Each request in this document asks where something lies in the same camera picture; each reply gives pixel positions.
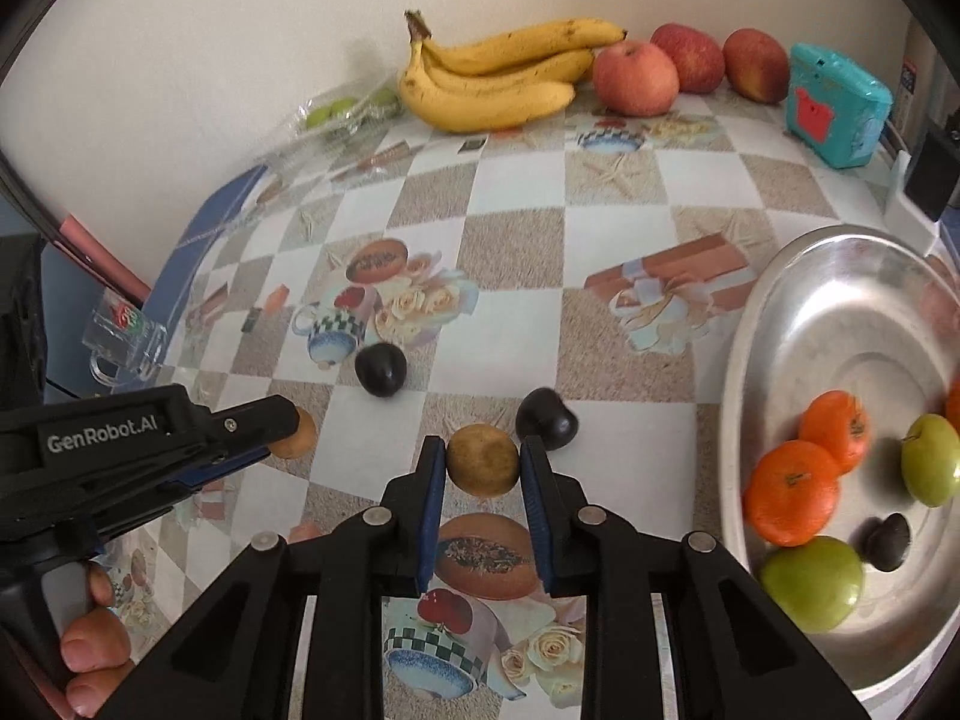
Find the dark plum three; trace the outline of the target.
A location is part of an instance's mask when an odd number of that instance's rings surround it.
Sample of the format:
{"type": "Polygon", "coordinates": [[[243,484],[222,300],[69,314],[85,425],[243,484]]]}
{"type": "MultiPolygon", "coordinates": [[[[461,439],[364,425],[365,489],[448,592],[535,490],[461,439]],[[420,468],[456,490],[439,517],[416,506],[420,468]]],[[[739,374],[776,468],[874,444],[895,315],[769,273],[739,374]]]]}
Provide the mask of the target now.
{"type": "Polygon", "coordinates": [[[903,514],[892,514],[877,525],[864,541],[864,557],[880,572],[895,572],[907,561],[911,528],[903,514]]]}

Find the black power adapter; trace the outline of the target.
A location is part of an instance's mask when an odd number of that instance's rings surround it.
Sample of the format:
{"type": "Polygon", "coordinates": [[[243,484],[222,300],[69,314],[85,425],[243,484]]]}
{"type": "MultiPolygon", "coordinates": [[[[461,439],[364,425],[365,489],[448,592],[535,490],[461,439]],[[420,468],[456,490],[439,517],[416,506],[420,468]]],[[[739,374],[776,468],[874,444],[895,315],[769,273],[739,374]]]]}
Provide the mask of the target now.
{"type": "Polygon", "coordinates": [[[926,220],[942,218],[958,192],[958,142],[933,121],[911,153],[903,193],[926,220]]]}

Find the brown round fruit two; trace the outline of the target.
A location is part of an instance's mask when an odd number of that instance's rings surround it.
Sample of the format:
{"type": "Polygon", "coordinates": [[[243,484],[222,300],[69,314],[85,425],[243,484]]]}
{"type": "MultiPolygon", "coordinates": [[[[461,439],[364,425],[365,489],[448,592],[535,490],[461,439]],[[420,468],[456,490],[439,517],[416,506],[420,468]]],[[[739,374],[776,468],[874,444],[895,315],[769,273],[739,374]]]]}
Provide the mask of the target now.
{"type": "Polygon", "coordinates": [[[298,417],[296,431],[285,439],[275,440],[267,445],[270,454],[280,460],[296,460],[316,450],[319,431],[314,418],[302,408],[296,408],[296,416],[298,417]]]}

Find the large steel bowl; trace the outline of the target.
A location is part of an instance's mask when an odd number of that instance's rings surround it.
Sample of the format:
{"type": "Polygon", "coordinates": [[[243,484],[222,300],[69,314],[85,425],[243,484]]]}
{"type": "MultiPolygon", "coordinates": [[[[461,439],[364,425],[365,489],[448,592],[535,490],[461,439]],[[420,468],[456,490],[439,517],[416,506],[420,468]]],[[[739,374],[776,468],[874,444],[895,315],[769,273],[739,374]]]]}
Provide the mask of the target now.
{"type": "Polygon", "coordinates": [[[865,227],[786,245],[732,338],[722,539],[859,699],[957,632],[957,376],[955,289],[865,227]]]}

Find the red apple right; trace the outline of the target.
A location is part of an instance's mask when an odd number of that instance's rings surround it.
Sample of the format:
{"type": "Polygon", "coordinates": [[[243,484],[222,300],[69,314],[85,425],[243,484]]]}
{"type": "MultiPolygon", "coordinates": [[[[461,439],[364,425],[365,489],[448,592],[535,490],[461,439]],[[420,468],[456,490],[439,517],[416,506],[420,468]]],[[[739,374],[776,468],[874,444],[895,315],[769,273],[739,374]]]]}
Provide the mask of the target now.
{"type": "Polygon", "coordinates": [[[789,89],[789,57],[770,34],[755,28],[740,28],[727,36],[722,46],[726,75],[732,89],[754,103],[778,104],[789,89]]]}

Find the dark plum two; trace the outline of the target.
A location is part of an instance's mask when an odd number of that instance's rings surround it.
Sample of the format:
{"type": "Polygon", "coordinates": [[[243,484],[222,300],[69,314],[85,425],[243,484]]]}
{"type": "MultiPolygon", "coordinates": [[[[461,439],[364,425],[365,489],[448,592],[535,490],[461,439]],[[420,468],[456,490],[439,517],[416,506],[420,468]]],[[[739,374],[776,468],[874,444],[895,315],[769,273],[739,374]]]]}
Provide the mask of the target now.
{"type": "Polygon", "coordinates": [[[547,450],[563,449],[579,433],[579,419],[553,388],[539,387],[517,406],[514,420],[519,439],[538,437],[547,450]]]}

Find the dark plum one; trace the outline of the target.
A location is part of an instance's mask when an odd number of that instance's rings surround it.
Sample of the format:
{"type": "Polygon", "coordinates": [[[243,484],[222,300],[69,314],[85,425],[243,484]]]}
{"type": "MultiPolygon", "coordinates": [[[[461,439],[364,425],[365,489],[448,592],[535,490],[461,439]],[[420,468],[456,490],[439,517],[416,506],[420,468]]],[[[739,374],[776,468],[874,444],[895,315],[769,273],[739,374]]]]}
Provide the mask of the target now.
{"type": "Polygon", "coordinates": [[[368,344],[355,356],[355,374],[359,385],[377,398],[389,398],[404,387],[407,380],[407,356],[392,343],[368,344]]]}

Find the red apple middle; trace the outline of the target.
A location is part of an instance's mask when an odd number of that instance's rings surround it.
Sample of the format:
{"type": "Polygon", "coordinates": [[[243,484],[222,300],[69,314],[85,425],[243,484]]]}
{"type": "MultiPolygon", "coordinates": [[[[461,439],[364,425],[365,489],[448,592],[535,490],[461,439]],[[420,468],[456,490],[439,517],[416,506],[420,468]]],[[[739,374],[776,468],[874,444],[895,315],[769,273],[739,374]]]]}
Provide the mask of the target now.
{"type": "Polygon", "coordinates": [[[724,54],[721,46],[706,32],[665,23],[651,34],[651,43],[674,62],[682,93],[713,93],[724,80],[724,54]]]}

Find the steel thermos flask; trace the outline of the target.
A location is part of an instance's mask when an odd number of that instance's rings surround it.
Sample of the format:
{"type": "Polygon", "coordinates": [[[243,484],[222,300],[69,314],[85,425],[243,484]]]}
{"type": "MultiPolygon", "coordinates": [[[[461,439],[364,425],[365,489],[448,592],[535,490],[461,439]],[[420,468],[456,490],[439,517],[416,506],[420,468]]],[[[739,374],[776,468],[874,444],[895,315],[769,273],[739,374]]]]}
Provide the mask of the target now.
{"type": "Polygon", "coordinates": [[[916,146],[926,124],[935,119],[937,62],[939,54],[928,33],[916,18],[911,18],[892,107],[893,128],[907,151],[916,146]]]}

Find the orange tangerine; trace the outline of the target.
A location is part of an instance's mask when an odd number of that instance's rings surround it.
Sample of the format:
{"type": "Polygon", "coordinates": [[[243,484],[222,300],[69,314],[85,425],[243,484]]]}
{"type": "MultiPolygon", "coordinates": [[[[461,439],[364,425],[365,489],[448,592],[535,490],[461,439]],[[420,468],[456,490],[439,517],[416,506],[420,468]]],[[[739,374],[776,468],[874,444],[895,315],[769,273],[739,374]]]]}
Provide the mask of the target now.
{"type": "Polygon", "coordinates": [[[743,516],[768,543],[795,548],[822,532],[838,501],[832,456],[812,442],[788,440],[755,465],[743,493],[743,516]]]}
{"type": "Polygon", "coordinates": [[[947,392],[944,416],[953,429],[960,434],[960,379],[955,379],[947,392]]]}
{"type": "Polygon", "coordinates": [[[818,395],[802,413],[797,437],[827,450],[838,473],[856,468],[871,444],[871,422],[862,401],[846,390],[818,395]]]}

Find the yellow banana bunch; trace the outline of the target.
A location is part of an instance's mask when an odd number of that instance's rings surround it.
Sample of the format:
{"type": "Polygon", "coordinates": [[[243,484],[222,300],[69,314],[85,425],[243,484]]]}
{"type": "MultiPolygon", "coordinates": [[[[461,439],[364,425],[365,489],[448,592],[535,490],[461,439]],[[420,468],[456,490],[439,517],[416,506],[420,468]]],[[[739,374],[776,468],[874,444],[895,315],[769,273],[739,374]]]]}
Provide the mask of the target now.
{"type": "Polygon", "coordinates": [[[410,59],[398,97],[418,119],[448,133],[509,130],[562,112],[597,50],[626,37],[612,21],[573,18],[446,47],[418,11],[407,11],[405,23],[410,59]]]}

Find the brown round fruit one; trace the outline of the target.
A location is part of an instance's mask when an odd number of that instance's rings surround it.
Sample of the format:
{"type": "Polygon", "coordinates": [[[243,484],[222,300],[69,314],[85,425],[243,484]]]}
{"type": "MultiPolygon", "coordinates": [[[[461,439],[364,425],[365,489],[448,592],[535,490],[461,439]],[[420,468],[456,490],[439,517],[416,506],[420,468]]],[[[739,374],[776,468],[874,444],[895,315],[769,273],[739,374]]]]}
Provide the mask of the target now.
{"type": "Polygon", "coordinates": [[[500,497],[519,478],[519,454],[511,437],[498,427],[469,424],[448,442],[446,468],[452,483],[475,497],[500,497]]]}

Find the clear bag green fruits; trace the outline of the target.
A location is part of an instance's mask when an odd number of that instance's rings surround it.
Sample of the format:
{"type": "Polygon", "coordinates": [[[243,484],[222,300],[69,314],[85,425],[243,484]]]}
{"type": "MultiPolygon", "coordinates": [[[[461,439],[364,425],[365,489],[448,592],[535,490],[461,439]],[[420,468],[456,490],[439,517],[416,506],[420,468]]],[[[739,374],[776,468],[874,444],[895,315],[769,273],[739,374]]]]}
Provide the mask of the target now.
{"type": "Polygon", "coordinates": [[[404,106],[389,83],[348,83],[301,103],[263,142],[259,160],[274,169],[295,169],[322,156],[337,156],[355,138],[381,132],[404,106]]]}

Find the green mango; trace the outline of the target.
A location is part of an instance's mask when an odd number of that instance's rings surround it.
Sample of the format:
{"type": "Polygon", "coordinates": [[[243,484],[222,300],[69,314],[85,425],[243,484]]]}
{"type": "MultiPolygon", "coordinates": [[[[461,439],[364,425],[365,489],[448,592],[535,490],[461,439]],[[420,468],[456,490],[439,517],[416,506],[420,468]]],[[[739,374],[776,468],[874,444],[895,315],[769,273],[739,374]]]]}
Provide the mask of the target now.
{"type": "Polygon", "coordinates": [[[802,632],[823,634],[838,628],[861,600],[864,569],[848,543],[816,536],[773,551],[761,566],[760,583],[802,632]]]}

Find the checkered printed tablecloth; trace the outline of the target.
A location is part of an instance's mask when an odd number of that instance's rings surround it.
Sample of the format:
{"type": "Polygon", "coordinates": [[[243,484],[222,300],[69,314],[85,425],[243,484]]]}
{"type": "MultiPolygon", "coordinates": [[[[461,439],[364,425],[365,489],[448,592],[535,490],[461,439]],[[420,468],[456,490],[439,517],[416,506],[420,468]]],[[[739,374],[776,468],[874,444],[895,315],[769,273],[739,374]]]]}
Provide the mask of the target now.
{"type": "Polygon", "coordinates": [[[355,520],[428,436],[512,433],[539,387],[579,419],[550,463],[589,502],[731,553],[719,417],[752,286],[807,232],[891,238],[892,167],[877,148],[833,169],[786,110],[730,89],[654,119],[583,91],[506,132],[446,135],[402,115],[337,156],[238,177],[146,305],[167,330],[158,377],[210,410],[280,395],[314,418],[316,450],[208,483],[110,546],[133,650],[158,644],[254,541],[355,520]],[[355,374],[356,353],[381,341],[409,365],[389,398],[355,374]]]}

